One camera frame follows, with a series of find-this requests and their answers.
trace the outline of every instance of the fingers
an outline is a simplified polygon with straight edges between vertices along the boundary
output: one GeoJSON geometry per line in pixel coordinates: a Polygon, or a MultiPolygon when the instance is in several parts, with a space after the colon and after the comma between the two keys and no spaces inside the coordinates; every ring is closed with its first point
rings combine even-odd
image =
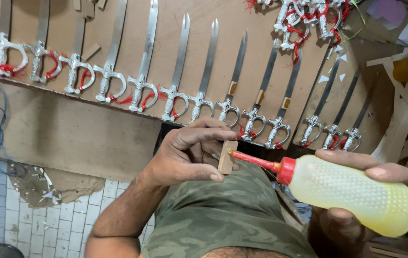
{"type": "Polygon", "coordinates": [[[359,170],[367,170],[368,168],[379,165],[379,161],[370,155],[342,150],[317,150],[316,156],[335,164],[353,167],[359,170]]]}
{"type": "Polygon", "coordinates": [[[369,178],[379,182],[403,183],[408,187],[408,168],[387,163],[365,171],[369,178]]]}

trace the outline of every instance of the red bottle cap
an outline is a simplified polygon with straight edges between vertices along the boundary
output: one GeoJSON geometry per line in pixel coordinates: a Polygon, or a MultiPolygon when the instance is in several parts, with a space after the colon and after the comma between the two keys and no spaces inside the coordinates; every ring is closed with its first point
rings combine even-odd
{"type": "Polygon", "coordinates": [[[295,173],[295,164],[296,159],[283,157],[281,161],[281,168],[279,169],[279,173],[277,173],[277,182],[284,185],[290,185],[293,174],[295,173]]]}

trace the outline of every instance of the wooden block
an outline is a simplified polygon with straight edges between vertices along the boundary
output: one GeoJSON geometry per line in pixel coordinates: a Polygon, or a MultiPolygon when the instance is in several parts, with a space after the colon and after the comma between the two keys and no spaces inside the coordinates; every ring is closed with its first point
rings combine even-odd
{"type": "Polygon", "coordinates": [[[94,45],[92,45],[92,47],[88,49],[88,51],[86,51],[85,53],[83,53],[83,55],[81,55],[81,59],[84,61],[88,61],[88,59],[91,58],[91,56],[93,56],[99,49],[100,49],[100,45],[97,43],[94,43],[94,45]]]}
{"type": "Polygon", "coordinates": [[[231,148],[233,151],[237,150],[237,141],[225,140],[223,149],[221,150],[220,162],[218,163],[218,171],[224,175],[231,174],[232,166],[234,164],[234,157],[228,153],[231,148]]]}

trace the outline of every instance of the silver sword hilt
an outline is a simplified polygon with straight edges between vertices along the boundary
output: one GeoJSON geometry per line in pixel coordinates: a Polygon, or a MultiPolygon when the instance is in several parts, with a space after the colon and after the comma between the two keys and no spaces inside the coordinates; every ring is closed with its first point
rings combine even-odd
{"type": "Polygon", "coordinates": [[[162,120],[164,121],[174,121],[179,116],[183,115],[188,109],[188,97],[185,93],[177,92],[178,86],[171,85],[169,89],[165,89],[163,87],[160,88],[161,92],[167,94],[166,106],[164,107],[164,114],[161,116],[162,120]],[[176,116],[171,116],[172,108],[174,107],[174,99],[176,97],[182,98],[185,101],[185,108],[178,113],[176,116]]]}
{"type": "Polygon", "coordinates": [[[94,83],[94,80],[96,79],[96,75],[94,74],[94,70],[92,69],[91,65],[89,65],[87,63],[80,62],[80,55],[78,55],[76,53],[73,53],[70,56],[70,58],[59,56],[59,61],[66,62],[70,66],[69,77],[68,77],[68,80],[67,80],[67,86],[64,88],[64,90],[67,91],[67,93],[80,94],[80,92],[82,90],[86,89],[87,87],[91,86],[94,83]],[[89,82],[87,84],[74,89],[73,86],[75,85],[75,81],[76,81],[76,69],[78,67],[85,67],[86,69],[88,69],[89,72],[91,73],[91,79],[89,80],[89,82]]]}
{"type": "Polygon", "coordinates": [[[242,135],[241,138],[244,141],[251,142],[254,138],[257,138],[260,134],[264,132],[264,129],[266,128],[266,118],[258,114],[258,109],[256,107],[254,107],[251,112],[247,112],[244,110],[242,114],[247,115],[249,118],[244,129],[244,135],[242,135]],[[253,122],[255,122],[255,120],[257,119],[263,122],[263,127],[255,135],[251,135],[250,132],[252,131],[253,128],[253,122]]]}
{"type": "Polygon", "coordinates": [[[346,139],[346,143],[344,144],[343,150],[352,152],[360,146],[360,143],[362,143],[362,136],[359,134],[358,128],[352,128],[352,130],[350,131],[346,130],[346,133],[348,134],[348,138],[346,139]],[[357,146],[355,146],[354,149],[349,150],[355,138],[357,138],[358,141],[357,146]]]}
{"type": "Polygon", "coordinates": [[[207,106],[210,107],[211,110],[211,114],[210,117],[214,117],[214,104],[210,101],[207,101],[204,99],[204,94],[202,92],[199,92],[196,97],[193,97],[191,95],[188,95],[188,99],[194,101],[194,108],[193,108],[193,112],[191,113],[191,121],[190,123],[192,123],[193,121],[195,121],[196,119],[198,119],[199,117],[199,113],[201,113],[201,106],[206,104],[207,106]]]}
{"type": "Polygon", "coordinates": [[[279,148],[279,146],[282,146],[282,144],[284,144],[288,140],[288,138],[290,137],[291,130],[290,130],[289,125],[283,123],[282,117],[276,117],[275,120],[268,119],[268,123],[272,124],[272,130],[269,133],[268,141],[264,144],[264,146],[266,147],[266,149],[274,150],[274,149],[279,148]],[[281,142],[277,142],[273,144],[272,142],[276,138],[277,132],[281,128],[285,128],[287,130],[287,136],[285,136],[285,139],[282,140],[281,142]]]}
{"type": "Polygon", "coordinates": [[[141,74],[138,79],[134,79],[131,76],[127,77],[128,81],[136,84],[136,89],[134,90],[134,94],[132,94],[131,105],[129,106],[129,109],[131,111],[137,111],[139,113],[142,113],[145,109],[149,108],[151,105],[153,105],[158,100],[158,90],[156,90],[156,86],[154,84],[147,83],[146,79],[147,78],[143,74],[141,74]],[[144,107],[139,108],[138,105],[139,105],[140,97],[145,87],[150,88],[153,91],[155,96],[150,103],[145,105],[145,108],[144,107]]]}
{"type": "Polygon", "coordinates": [[[99,94],[96,96],[96,99],[98,101],[110,103],[111,98],[105,96],[107,94],[107,91],[109,90],[110,78],[112,77],[120,79],[123,83],[121,91],[117,94],[114,94],[113,98],[117,99],[126,91],[126,79],[124,78],[123,74],[114,72],[111,64],[105,65],[104,68],[94,65],[93,70],[102,73],[102,80],[100,81],[99,86],[99,94]]]}
{"type": "Polygon", "coordinates": [[[6,64],[6,50],[8,48],[15,48],[22,54],[22,62],[17,67],[13,68],[13,73],[22,70],[27,65],[27,62],[29,62],[29,57],[21,44],[9,42],[7,35],[3,32],[0,32],[0,76],[5,75],[7,77],[11,77],[12,74],[10,73],[10,71],[4,71],[1,69],[1,66],[6,64]]]}
{"type": "Polygon", "coordinates": [[[322,149],[323,150],[330,149],[330,146],[333,143],[333,136],[337,135],[339,137],[339,140],[337,141],[337,143],[333,145],[333,149],[335,149],[339,145],[339,142],[341,141],[341,132],[338,131],[338,126],[333,124],[331,127],[325,126],[324,129],[328,131],[328,134],[327,137],[325,138],[322,149]]]}
{"type": "Polygon", "coordinates": [[[317,121],[318,118],[319,118],[318,116],[312,116],[311,118],[304,119],[309,123],[309,125],[306,128],[306,131],[304,132],[303,139],[299,142],[301,146],[308,146],[309,144],[314,142],[319,137],[322,131],[322,123],[319,123],[317,121]],[[312,128],[316,126],[319,128],[319,131],[317,132],[317,135],[312,140],[309,140],[309,137],[311,136],[311,133],[312,133],[312,128]]]}
{"type": "Polygon", "coordinates": [[[241,113],[239,111],[239,108],[231,106],[231,100],[230,99],[225,99],[224,102],[218,102],[217,101],[217,102],[215,102],[215,105],[221,107],[221,113],[220,113],[220,116],[218,117],[218,120],[220,120],[220,121],[223,121],[223,122],[226,121],[226,115],[228,114],[228,112],[230,110],[233,110],[233,111],[236,112],[236,115],[237,115],[236,121],[232,125],[230,125],[230,128],[233,128],[239,122],[239,120],[241,119],[241,113]]]}

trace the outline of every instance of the sword hilt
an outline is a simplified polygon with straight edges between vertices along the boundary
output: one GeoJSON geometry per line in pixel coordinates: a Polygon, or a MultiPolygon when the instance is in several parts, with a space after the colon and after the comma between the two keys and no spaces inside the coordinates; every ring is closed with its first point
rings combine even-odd
{"type": "Polygon", "coordinates": [[[110,103],[111,98],[105,97],[105,95],[109,90],[110,78],[112,77],[120,79],[123,84],[121,91],[117,94],[114,94],[113,98],[117,99],[119,96],[123,95],[123,93],[126,91],[127,86],[126,79],[124,78],[123,74],[114,72],[110,64],[105,65],[104,68],[94,65],[93,69],[94,71],[102,73],[102,80],[100,81],[99,86],[99,94],[96,96],[96,99],[98,101],[110,103]]]}
{"type": "Polygon", "coordinates": [[[215,105],[220,106],[221,107],[221,113],[220,116],[218,117],[218,120],[225,122],[226,121],[226,115],[228,114],[228,112],[230,110],[233,110],[236,112],[237,118],[236,121],[230,125],[230,128],[233,128],[241,119],[241,113],[239,111],[238,107],[233,107],[231,106],[231,100],[230,99],[225,99],[224,102],[215,102],[215,105]]]}

